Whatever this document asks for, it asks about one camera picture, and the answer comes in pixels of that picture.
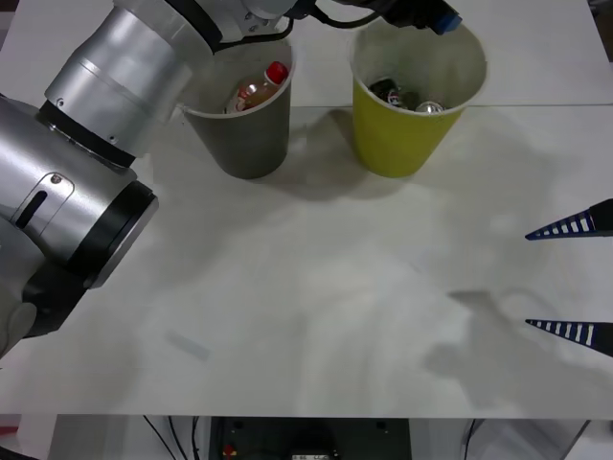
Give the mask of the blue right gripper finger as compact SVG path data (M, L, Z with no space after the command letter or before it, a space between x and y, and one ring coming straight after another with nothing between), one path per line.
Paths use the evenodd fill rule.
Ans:
M588 209L559 219L525 236L527 241L572 238L608 238L612 236L613 199L602 201Z
M525 323L547 334L613 357L613 324L610 322L568 322L526 319Z

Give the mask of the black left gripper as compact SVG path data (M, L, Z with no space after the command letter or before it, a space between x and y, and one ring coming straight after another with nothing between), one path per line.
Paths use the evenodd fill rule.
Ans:
M437 35L455 31L463 21L443 0L393 1L382 17L398 28L429 29Z

